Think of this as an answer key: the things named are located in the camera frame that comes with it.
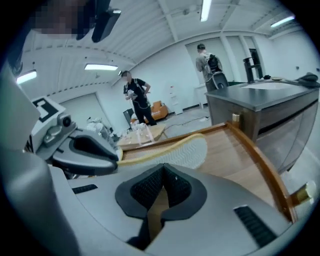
man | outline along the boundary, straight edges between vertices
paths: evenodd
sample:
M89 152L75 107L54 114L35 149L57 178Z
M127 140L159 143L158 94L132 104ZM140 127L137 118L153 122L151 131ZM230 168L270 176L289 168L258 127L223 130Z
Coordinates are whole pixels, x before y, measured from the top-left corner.
M141 79L133 79L129 71L123 71L121 77L127 82L123 88L123 94L127 101L132 99L134 112L139 123L145 123L145 117L151 126L157 125L151 115L150 103L147 99L147 93L151 87L150 84Z
M213 81L213 73L210 70L210 68L208 68L208 63L207 63L207 58L208 56L210 56L211 53L207 52L206 46L203 43L200 43L197 45L197 50L198 50L199 56L195 60L196 69L199 72L202 72L203 74L206 90L208 92L216 90L217 88ZM222 71L222 65L220 60L216 56L214 56L214 58L216 58L217 60L216 71Z

black t-shirt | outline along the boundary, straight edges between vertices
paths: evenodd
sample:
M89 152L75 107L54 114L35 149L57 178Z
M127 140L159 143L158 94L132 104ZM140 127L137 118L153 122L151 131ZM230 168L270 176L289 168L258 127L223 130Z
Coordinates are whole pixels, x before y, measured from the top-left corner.
M134 95L136 96L136 98L132 100L132 102L135 108L139 107L141 109L145 109L150 106L147 97L144 96L145 89L143 88L143 86L145 84L146 82L141 79L132 79L131 83L127 83L123 87L123 94L129 94L128 93L129 90L132 90L134 92Z

orange chair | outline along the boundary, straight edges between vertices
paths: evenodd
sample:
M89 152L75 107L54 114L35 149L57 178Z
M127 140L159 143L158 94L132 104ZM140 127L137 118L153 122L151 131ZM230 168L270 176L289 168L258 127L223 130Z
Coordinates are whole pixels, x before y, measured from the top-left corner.
M159 120L165 118L169 114L168 108L166 105L161 106L161 100L156 101L153 103L153 106L151 107L151 115L154 120ZM137 119L133 118L131 119L131 122L135 122Z

drawer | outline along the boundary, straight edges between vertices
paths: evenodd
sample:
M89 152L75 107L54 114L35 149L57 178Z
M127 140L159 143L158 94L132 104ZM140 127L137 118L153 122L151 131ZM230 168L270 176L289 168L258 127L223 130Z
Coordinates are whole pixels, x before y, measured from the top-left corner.
M287 122L262 133L256 140L256 145L279 170L289 155L296 140L303 113L288 120Z
M262 109L259 128L261 129L271 126L274 123L280 122L281 120L294 115L311 103L317 101L318 98L319 91L315 90L306 95Z

vent slot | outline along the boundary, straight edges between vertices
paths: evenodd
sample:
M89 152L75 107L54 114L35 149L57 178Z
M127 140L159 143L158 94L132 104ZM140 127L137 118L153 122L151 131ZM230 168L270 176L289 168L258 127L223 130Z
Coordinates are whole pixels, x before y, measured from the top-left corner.
M241 206L233 210L260 248L277 238L250 207Z
M94 184L90 184L90 185L86 185L86 186L78 186L78 187L75 187L73 188L73 192L75 194L79 194L79 193L83 193L83 192L88 192L90 190L95 190L97 189L98 187Z

